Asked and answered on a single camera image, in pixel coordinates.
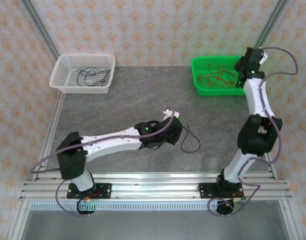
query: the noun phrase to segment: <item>black mounting plate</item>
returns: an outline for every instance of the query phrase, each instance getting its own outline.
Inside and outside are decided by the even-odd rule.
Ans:
[[[111,183],[95,183],[96,190],[99,190],[99,195],[92,196],[92,199],[110,199],[112,193]],[[77,186],[73,183],[68,185],[67,196],[68,199],[82,199],[83,195],[78,190]]]
[[[235,192],[232,191],[218,191],[217,184],[212,182],[202,182],[198,185],[197,189],[199,190],[201,199],[212,199],[212,198],[224,198],[224,199],[234,199],[234,198],[243,198],[244,191],[241,183],[238,184],[238,190]]]

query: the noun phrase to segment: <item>gray work surface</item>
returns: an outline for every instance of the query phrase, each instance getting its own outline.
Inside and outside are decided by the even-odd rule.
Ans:
[[[248,118],[245,96],[199,96],[189,66],[116,67],[108,94],[66,94],[52,144],[54,151],[74,131],[97,136],[125,130],[139,122],[161,121],[164,109],[180,113],[201,141],[199,151],[175,145],[157,150],[116,152],[87,164],[91,172],[220,172],[237,151],[238,133]],[[190,135],[184,149],[198,147]],[[57,168],[56,158],[47,169]],[[249,171],[267,171],[256,162]]]
[[[239,214],[206,211],[102,211],[72,217],[30,211],[22,240],[288,240],[277,201],[251,201]]]

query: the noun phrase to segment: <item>white robotic arm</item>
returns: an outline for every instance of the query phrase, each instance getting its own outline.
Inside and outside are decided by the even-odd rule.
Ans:
[[[178,112],[174,112],[174,119],[166,130],[144,138],[145,135],[155,133],[167,124],[172,112],[165,110],[163,113],[165,117],[162,122],[141,122],[120,132],[99,136],[79,136],[78,132],[70,133],[58,149],[74,144],[83,146],[57,155],[62,179],[71,180],[82,195],[88,196],[96,190],[96,186],[91,173],[85,169],[86,162],[120,151],[159,147],[165,142],[174,145],[182,130]]]
[[[244,89],[248,102],[249,117],[238,134],[238,150],[231,163],[217,176],[216,183],[200,183],[198,186],[201,198],[206,198],[206,196],[220,199],[243,197],[244,193],[238,178],[239,174],[242,177],[254,163],[253,158],[262,157],[273,148],[277,139],[277,132],[265,110],[272,117],[279,130],[283,122],[281,119],[275,118],[271,110],[266,93],[266,82],[261,85],[265,107],[262,104],[260,84],[265,77],[265,73],[259,71],[259,67],[267,58],[268,55],[262,49],[248,47],[245,56],[235,64],[235,70],[238,72],[236,86]],[[217,212],[226,215],[231,212],[230,208],[228,210],[217,209]]]
[[[262,118],[267,118],[264,107],[262,105],[260,96],[259,96],[259,84],[261,83],[262,79],[260,78],[251,78],[247,79],[244,84],[244,92],[247,97],[248,102],[248,109],[249,109],[249,115],[259,115]],[[266,82],[262,85],[262,92],[263,97],[265,101],[266,109],[270,116],[274,117],[274,113],[272,112],[272,109],[269,105],[267,93],[266,93]],[[231,182],[231,183],[239,183],[237,173],[239,169],[243,166],[243,164],[250,158],[257,157],[256,154],[251,153],[242,153],[242,150],[239,148],[237,150],[237,153],[235,154],[233,160],[231,163],[225,168],[224,170],[224,177],[225,180]],[[249,160],[249,163],[243,168],[243,171],[241,172],[241,175],[243,175],[249,167],[254,163],[255,160]]]

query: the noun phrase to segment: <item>basket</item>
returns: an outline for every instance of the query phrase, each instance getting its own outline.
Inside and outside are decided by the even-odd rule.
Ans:
[[[194,58],[192,60],[192,72],[197,93],[200,96],[245,95],[242,88],[236,87],[238,79],[236,76],[238,74],[234,69],[234,65],[240,58],[240,56],[199,56]],[[216,73],[221,68],[225,68],[225,71]]]
[[[49,85],[66,94],[105,94],[115,68],[111,54],[63,54],[56,61]]]

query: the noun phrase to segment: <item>wall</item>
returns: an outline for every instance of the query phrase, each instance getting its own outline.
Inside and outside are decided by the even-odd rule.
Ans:
[[[253,46],[277,0],[33,0],[57,49],[120,66],[188,66]]]
[[[54,60],[19,0],[0,0],[0,239],[40,154],[57,91]]]
[[[306,0],[291,0],[267,43],[292,52],[299,74],[268,79],[268,94],[275,114],[284,121],[283,151],[277,162],[278,175],[291,181],[291,190],[300,210],[300,222],[306,234]],[[267,51],[266,73],[294,71],[286,54]]]

